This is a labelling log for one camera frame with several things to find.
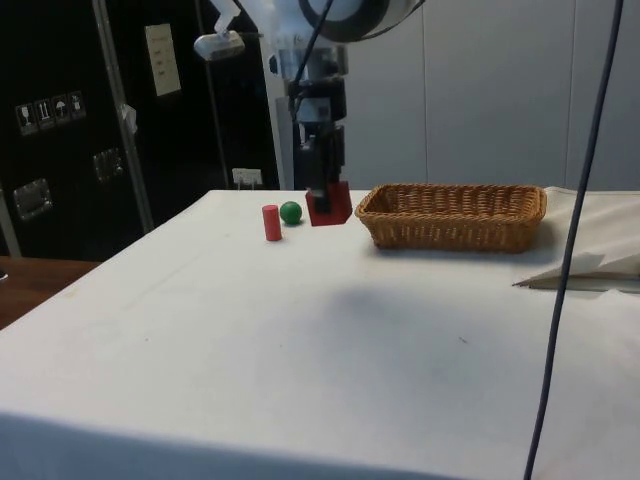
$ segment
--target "white wall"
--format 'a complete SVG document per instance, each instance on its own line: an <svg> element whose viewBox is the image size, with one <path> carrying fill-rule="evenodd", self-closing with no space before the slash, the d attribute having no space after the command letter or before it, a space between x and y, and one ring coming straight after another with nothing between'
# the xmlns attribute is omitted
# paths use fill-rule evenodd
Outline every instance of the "white wall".
<svg viewBox="0 0 640 480"><path fill-rule="evenodd" d="M435 0L423 17L429 181L561 185L573 0Z"/></svg>
<svg viewBox="0 0 640 480"><path fill-rule="evenodd" d="M567 184L582 170L613 18L612 0L577 0ZM640 1L626 0L590 188L640 189Z"/></svg>
<svg viewBox="0 0 640 480"><path fill-rule="evenodd" d="M345 175L351 188L426 182L424 35L420 15L349 45Z"/></svg>
<svg viewBox="0 0 640 480"><path fill-rule="evenodd" d="M422 15L350 45L345 173L352 187L575 186L612 9L612 0L429 0ZM637 25L640 0L627 0L592 188L640 188ZM290 123L286 109L275 108L281 95L271 88L287 171Z"/></svg>

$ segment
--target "metal frame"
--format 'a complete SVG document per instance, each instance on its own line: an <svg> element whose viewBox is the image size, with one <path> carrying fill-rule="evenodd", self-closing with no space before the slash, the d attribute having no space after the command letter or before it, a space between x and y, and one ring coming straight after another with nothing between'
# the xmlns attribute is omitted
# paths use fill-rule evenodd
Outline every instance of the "metal frame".
<svg viewBox="0 0 640 480"><path fill-rule="evenodd" d="M13 229L11 215L9 215L7 202L4 198L4 192L2 191L2 185L0 185L0 234L4 236L7 248L9 249L9 255L16 258L22 257L20 244L18 243L16 232Z"/></svg>
<svg viewBox="0 0 640 480"><path fill-rule="evenodd" d="M104 56L107 75L109 77L109 86L111 87L111 93L113 95L122 145L124 146L124 153L127 158L127 164L129 165L129 174L131 175L133 192L138 206L138 214L140 216L140 222L142 223L142 230L146 234L154 228L153 217L151 216L149 197L147 197L144 177L142 176L140 157L138 156L135 138L127 128L125 121L122 118L122 106L126 104L126 96L124 94L122 78L120 77L120 67L118 65L115 44L113 43L113 36L111 34L109 14L105 0L92 0L91 3L93 5L93 13L96 17L96 25L98 26L98 33L100 35L100 45L102 47L102 54Z"/></svg>

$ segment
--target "black cable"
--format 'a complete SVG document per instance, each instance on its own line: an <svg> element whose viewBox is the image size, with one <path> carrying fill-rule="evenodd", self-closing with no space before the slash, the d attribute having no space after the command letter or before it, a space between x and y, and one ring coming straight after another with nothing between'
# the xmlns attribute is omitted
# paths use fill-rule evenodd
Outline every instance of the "black cable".
<svg viewBox="0 0 640 480"><path fill-rule="evenodd" d="M313 52L313 47L316 44L316 40L320 35L322 26L324 25L324 22L327 20L327 15L329 15L329 10L331 9L331 5L333 5L333 0L327 0L326 3L324 4L322 13L318 17L318 21L313 27L313 33L311 34L311 38L309 38L309 43L307 43L307 48L304 51L302 62L300 62L300 65L298 65L298 71L296 72L296 76L293 78L293 81L291 82L291 85L289 88L289 112L291 113L291 119L293 120L293 123L296 123L300 104L298 102L298 105L297 106L295 105L296 103L295 99L292 98L291 94L295 92L298 89L298 86L300 85L300 80L302 80L304 69L307 67L307 63L309 62L309 58L311 57L311 53Z"/></svg>
<svg viewBox="0 0 640 480"><path fill-rule="evenodd" d="M596 107L591 122L591 132L589 133L589 143L587 146L587 154L582 167L582 175L580 184L576 194L576 203L573 207L571 215L571 223L569 224L569 235L567 237L567 245L564 250L564 258L562 260L562 270L560 274L560 283L558 285L558 293L556 294L556 302L553 307L553 316L551 318L551 331L549 332L549 345L547 346L547 359L544 366L544 377L542 380L542 392L540 394L540 405L538 406L538 416L533 430L533 438L529 447L529 457L527 458L527 466L524 471L524 480L531 480L533 474L533 466L538 452L538 444L540 443L540 435L544 424L544 416L547 410L547 402L549 400L549 389L551 387L551 374L553 373L553 359L556 350L556 341L558 340L558 327L560 326L560 315L562 314L562 305L564 303L565 293L567 291L567 282L569 281L569 272L571 270L571 256L573 255L573 247L578 233L578 223L580 214L582 213L582 205L584 197L587 193L589 184L589 176L591 175L591 166L593 165L593 157L598 143L598 133L600 131L600 119L602 118L602 109L607 96L607 87L609 85L609 77L611 76L611 67L613 66L613 57L616 52L616 44L618 43L618 32L620 30L620 19L622 18L622 5L624 0L616 0L613 23L609 34L609 47L607 49L607 57L605 59L602 78L600 80L600 89L596 99Z"/></svg>
<svg viewBox="0 0 640 480"><path fill-rule="evenodd" d="M422 5L424 5L424 2L426 0L420 0L412 9L411 11L407 14L406 17L404 17L402 19L402 22L404 22L407 18L409 18L411 16L411 14L413 14L413 12L415 12L416 10L418 10ZM384 35L385 33L387 33L389 30L397 27L400 23L396 23L395 25L391 25L390 27L387 28L383 28L382 30L380 30L379 32L376 33L372 33L371 35L365 35L364 37L362 37L360 40L358 40L359 42L363 41L363 40L371 40L372 38L376 38L379 37L380 35Z"/></svg>

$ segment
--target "label sticker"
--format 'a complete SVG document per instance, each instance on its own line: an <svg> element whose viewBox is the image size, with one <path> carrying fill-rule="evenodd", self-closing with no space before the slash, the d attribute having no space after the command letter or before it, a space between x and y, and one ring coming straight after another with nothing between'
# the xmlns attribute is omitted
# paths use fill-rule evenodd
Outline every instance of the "label sticker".
<svg viewBox="0 0 640 480"><path fill-rule="evenodd" d="M182 87L173 48L171 25L168 23L150 25L145 27L144 31L147 37L156 96L161 97L179 91Z"/></svg>
<svg viewBox="0 0 640 480"><path fill-rule="evenodd" d="M36 116L32 103L25 103L16 107L16 116L18 117L18 126L22 136L31 135L38 131Z"/></svg>
<svg viewBox="0 0 640 480"><path fill-rule="evenodd" d="M55 127L56 121L53 118L53 110L51 108L51 102L48 98L35 102L35 108L40 130L46 130L48 128Z"/></svg>
<svg viewBox="0 0 640 480"><path fill-rule="evenodd" d="M74 120L87 116L81 92L71 92L69 94L69 111L71 112L71 118Z"/></svg>
<svg viewBox="0 0 640 480"><path fill-rule="evenodd" d="M71 120L69 113L69 100L66 95L56 95L51 98L53 106L53 113L56 117L56 123L58 125L65 124Z"/></svg>

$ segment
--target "green ball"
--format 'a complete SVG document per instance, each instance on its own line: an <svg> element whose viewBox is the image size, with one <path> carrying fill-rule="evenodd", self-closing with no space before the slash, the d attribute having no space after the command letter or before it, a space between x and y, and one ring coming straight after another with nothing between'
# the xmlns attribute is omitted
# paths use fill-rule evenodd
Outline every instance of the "green ball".
<svg viewBox="0 0 640 480"><path fill-rule="evenodd" d="M280 207L280 218L287 225L297 225L302 218L302 208L296 202L287 202Z"/></svg>

